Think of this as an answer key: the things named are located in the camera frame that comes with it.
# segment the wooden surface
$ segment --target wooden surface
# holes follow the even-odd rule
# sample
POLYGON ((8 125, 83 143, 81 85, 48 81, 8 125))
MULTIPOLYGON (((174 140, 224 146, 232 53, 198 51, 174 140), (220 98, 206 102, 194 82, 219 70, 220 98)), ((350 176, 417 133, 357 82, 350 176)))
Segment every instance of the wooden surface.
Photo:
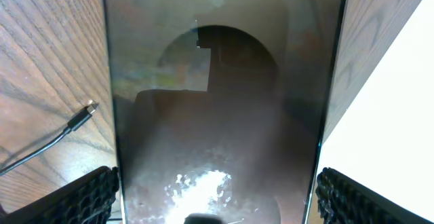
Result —
POLYGON ((102 0, 0 0, 2 167, 46 144, 90 100, 100 106, 84 127, 0 177, 7 212, 117 161, 102 0))
MULTIPOLYGON (((324 142, 420 1, 347 0, 324 142)), ((308 223, 322 223, 316 195, 308 223)))

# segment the smartphone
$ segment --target smartphone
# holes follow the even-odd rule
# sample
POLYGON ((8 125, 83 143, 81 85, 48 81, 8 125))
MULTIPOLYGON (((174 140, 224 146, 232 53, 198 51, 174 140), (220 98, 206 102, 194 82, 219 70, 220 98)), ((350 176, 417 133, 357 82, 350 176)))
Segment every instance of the smartphone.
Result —
POLYGON ((345 0, 104 0, 128 223, 301 223, 345 0))

